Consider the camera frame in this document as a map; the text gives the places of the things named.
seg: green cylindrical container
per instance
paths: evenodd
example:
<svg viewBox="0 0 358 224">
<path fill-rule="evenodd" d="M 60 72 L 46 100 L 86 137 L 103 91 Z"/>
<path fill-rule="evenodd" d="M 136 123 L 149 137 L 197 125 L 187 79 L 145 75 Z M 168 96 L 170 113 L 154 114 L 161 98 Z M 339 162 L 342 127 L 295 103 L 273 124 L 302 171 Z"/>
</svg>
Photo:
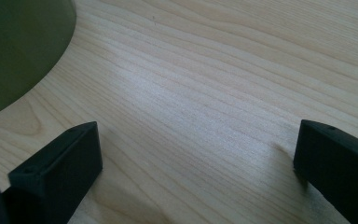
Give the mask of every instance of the green cylindrical container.
<svg viewBox="0 0 358 224">
<path fill-rule="evenodd" d="M 0 110 L 48 73 L 75 25 L 72 0 L 0 0 Z"/>
</svg>

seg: curved green edge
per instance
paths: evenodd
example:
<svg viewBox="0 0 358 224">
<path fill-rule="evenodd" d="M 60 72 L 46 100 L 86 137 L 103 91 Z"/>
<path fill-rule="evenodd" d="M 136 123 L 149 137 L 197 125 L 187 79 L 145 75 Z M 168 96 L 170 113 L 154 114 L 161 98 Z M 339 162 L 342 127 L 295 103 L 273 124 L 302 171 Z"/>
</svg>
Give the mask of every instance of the curved green edge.
<svg viewBox="0 0 358 224">
<path fill-rule="evenodd" d="M 0 0 L 0 110 L 51 70 L 75 26 L 72 0 Z"/>
</svg>

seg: light wood tabletop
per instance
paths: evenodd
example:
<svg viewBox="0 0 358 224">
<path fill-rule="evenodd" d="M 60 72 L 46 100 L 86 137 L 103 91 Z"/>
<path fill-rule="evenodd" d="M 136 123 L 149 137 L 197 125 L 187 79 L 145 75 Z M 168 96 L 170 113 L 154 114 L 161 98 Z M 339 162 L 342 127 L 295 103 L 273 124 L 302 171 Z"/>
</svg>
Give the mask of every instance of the light wood tabletop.
<svg viewBox="0 0 358 224">
<path fill-rule="evenodd" d="M 99 125 L 70 223 L 347 223 L 293 172 L 302 119 L 358 137 L 358 0 L 76 0 L 73 39 L 0 112 L 7 173 Z"/>
</svg>

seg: wooden table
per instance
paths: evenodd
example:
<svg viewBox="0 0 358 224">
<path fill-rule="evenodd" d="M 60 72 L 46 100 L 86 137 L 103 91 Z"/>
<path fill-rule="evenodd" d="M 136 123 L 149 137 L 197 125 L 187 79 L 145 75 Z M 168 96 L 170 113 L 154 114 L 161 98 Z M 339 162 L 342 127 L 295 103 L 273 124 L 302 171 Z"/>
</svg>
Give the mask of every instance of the wooden table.
<svg viewBox="0 0 358 224">
<path fill-rule="evenodd" d="M 7 173 L 99 124 L 70 223 L 346 223 L 293 173 L 299 123 L 358 137 L 358 1 L 76 0 L 51 72 L 0 112 Z"/>
</svg>

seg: green object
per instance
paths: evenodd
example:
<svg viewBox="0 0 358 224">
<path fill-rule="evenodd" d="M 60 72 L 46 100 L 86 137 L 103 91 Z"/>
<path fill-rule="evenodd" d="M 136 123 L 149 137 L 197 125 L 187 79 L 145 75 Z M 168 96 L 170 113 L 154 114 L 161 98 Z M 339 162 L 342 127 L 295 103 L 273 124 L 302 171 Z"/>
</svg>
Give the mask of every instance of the green object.
<svg viewBox="0 0 358 224">
<path fill-rule="evenodd" d="M 72 0 L 0 0 L 0 110 L 48 73 L 75 25 Z"/>
</svg>

